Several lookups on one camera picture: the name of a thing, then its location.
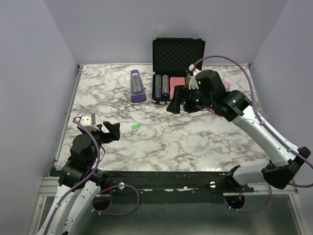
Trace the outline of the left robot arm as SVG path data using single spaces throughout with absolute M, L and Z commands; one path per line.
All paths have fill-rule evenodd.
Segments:
M 71 235 L 82 215 L 98 193 L 109 186 L 108 174 L 99 170 L 103 144 L 120 139 L 120 123 L 96 124 L 90 117 L 73 119 L 81 134 L 70 148 L 63 166 L 54 201 L 38 231 L 40 235 Z

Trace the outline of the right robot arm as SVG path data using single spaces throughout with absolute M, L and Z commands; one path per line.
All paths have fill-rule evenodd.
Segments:
M 284 189 L 291 183 L 311 152 L 306 147 L 297 147 L 276 131 L 255 111 L 251 100 L 241 91 L 227 91 L 218 72 L 196 70 L 188 85 L 175 86 L 174 95 L 167 107 L 173 114 L 183 109 L 188 113 L 213 110 L 215 114 L 242 129 L 267 154 L 269 161 L 250 166 L 232 168 L 225 179 L 225 187 L 235 192 L 242 186 L 268 183 Z

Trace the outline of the green key tag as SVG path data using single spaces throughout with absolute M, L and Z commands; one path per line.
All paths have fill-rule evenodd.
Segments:
M 141 127 L 141 123 L 137 123 L 137 124 L 134 124 L 134 125 L 132 125 L 132 129 L 134 130 L 134 129 L 138 129 L 138 128 L 140 128 Z

